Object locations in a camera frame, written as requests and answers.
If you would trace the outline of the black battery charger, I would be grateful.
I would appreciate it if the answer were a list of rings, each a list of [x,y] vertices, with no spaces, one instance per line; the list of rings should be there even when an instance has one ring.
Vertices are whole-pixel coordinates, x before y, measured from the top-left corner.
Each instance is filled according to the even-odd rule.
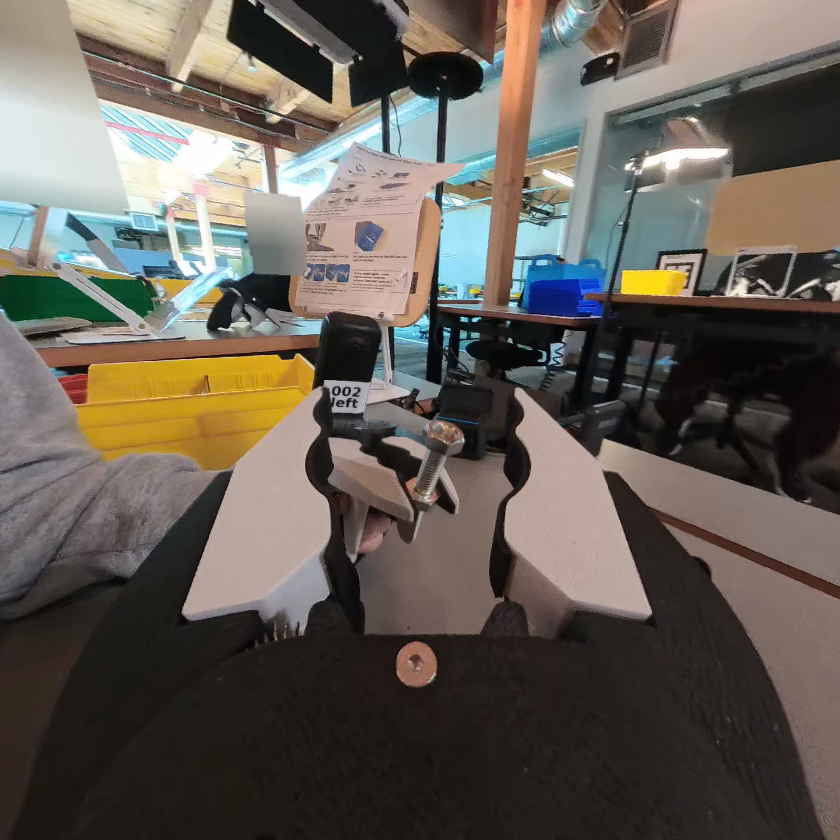
[[[592,456],[597,457],[604,440],[618,431],[626,408],[623,401],[614,400],[589,406],[583,412],[577,426],[577,439]]]

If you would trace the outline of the wooden work table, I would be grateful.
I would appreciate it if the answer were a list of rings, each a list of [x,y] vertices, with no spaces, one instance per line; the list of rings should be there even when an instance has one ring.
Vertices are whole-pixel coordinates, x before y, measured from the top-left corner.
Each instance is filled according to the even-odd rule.
[[[269,322],[256,328],[245,323],[209,332],[205,322],[178,322],[162,339],[139,342],[73,344],[60,337],[30,339],[50,368],[89,367],[93,364],[204,359],[241,355],[277,354],[288,357],[319,346],[319,321],[301,326]]]

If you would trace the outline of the wooden post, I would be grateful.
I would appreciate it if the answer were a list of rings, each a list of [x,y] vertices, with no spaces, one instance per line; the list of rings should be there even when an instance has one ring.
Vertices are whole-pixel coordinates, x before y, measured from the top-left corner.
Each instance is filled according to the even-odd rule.
[[[509,303],[535,79],[547,7],[546,1],[512,1],[507,5],[497,158],[482,298],[485,306],[507,306]]]

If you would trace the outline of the silver hex bolt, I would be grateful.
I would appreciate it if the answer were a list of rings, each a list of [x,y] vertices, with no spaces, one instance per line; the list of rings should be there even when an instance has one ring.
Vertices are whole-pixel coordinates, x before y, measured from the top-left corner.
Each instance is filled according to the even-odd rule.
[[[425,426],[423,440],[427,455],[416,476],[423,483],[433,484],[447,459],[461,453],[466,439],[459,426],[444,419],[435,419]]]

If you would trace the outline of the black framed picture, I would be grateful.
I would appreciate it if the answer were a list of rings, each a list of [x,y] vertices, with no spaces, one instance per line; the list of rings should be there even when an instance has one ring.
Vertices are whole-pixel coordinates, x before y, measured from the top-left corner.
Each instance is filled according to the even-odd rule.
[[[699,290],[707,253],[705,248],[661,250],[658,252],[656,268],[684,275],[684,284],[679,294],[681,297],[692,297]]]

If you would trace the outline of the studio light on stand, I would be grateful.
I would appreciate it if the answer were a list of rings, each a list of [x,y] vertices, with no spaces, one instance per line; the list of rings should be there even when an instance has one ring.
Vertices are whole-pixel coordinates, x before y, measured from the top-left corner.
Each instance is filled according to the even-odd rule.
[[[585,405],[588,406],[592,400],[595,373],[601,351],[605,347],[606,337],[618,330],[616,308],[613,305],[613,300],[637,195],[641,189],[665,184],[668,179],[676,179],[678,175],[687,173],[692,165],[711,166],[716,171],[722,171],[726,168],[726,160],[730,152],[730,147],[722,143],[695,143],[694,145],[674,145],[670,143],[657,151],[646,150],[643,154],[636,154],[626,164],[625,168],[629,172],[630,178],[629,194],[623,215],[619,217],[621,234],[612,263],[612,274],[602,301],[602,317],[595,331],[591,355],[586,368],[584,378]]]

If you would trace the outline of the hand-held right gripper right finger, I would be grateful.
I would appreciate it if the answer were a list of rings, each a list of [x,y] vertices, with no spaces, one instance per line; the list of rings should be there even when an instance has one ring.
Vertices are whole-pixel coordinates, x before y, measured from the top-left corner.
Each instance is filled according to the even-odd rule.
[[[560,634],[578,613],[646,623],[644,585],[605,473],[524,390],[509,402],[489,578],[524,611],[530,634]]]

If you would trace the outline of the black floor lamp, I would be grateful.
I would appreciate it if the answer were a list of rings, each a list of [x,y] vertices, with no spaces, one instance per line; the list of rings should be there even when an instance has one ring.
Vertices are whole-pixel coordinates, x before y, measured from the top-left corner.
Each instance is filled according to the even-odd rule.
[[[418,97],[437,100],[437,136],[435,161],[446,159],[448,105],[474,95],[482,86],[484,72],[480,63],[467,55],[438,51],[416,57],[408,69],[409,87]],[[434,262],[428,298],[428,337],[425,378],[440,384],[444,365],[443,327],[438,317],[438,275],[440,247]]]

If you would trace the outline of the wall air vent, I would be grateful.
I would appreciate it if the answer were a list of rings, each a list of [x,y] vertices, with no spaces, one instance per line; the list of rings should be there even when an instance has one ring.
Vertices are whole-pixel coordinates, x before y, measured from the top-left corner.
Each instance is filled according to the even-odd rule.
[[[623,41],[616,80],[666,63],[679,1],[623,2]]]

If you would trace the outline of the green storage bin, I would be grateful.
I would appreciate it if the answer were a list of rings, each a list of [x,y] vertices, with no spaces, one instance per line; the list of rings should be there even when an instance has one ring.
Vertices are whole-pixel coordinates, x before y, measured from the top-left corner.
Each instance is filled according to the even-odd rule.
[[[155,290],[147,280],[94,276],[88,279],[139,316],[148,315],[156,305]],[[55,318],[119,322],[110,310],[55,275],[2,276],[1,306],[16,322]]]

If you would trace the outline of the dark wooden table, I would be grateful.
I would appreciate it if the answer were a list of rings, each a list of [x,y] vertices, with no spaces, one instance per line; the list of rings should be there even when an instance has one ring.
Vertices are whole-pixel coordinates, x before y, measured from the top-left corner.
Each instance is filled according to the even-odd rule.
[[[605,398],[620,396],[627,360],[637,340],[678,343],[701,336],[722,340],[789,344],[815,352],[837,350],[839,304],[766,297],[609,296],[588,293],[602,304],[602,325],[616,335]]]

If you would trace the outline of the silver air duct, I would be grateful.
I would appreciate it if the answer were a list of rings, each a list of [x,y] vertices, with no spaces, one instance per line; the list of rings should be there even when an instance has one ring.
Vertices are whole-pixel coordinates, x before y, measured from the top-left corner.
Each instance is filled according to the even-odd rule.
[[[559,1],[550,19],[557,44],[567,49],[582,41],[608,4],[608,1]]]

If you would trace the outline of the black office chair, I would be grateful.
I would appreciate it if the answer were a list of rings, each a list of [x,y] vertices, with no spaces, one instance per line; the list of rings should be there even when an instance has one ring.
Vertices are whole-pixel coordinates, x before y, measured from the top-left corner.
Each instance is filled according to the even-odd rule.
[[[466,352],[477,363],[483,363],[485,375],[500,381],[508,380],[508,373],[520,368],[543,368],[542,379],[531,388],[547,392],[556,375],[561,372],[564,357],[564,331],[556,332],[543,324],[509,322],[485,323],[494,330],[483,332],[477,340],[466,345]]]

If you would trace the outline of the instruction sheet on clipboard stand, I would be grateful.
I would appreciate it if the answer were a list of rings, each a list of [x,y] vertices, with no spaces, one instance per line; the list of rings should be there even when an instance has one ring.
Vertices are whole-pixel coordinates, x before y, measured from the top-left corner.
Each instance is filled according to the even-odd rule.
[[[407,395],[393,383],[387,331],[414,325],[426,310],[441,216],[434,200],[424,196],[407,213],[374,210],[327,218],[318,242],[325,249],[309,251],[303,275],[290,280],[297,316],[315,320],[346,312],[380,325],[385,371],[373,379],[369,405]]]

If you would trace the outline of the yellow storage bin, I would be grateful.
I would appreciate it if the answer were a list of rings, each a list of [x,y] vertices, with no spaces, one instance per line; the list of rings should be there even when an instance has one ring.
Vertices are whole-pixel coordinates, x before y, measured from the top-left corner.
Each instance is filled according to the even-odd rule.
[[[79,424],[106,460],[183,455],[229,469],[312,391],[301,354],[93,364]]]

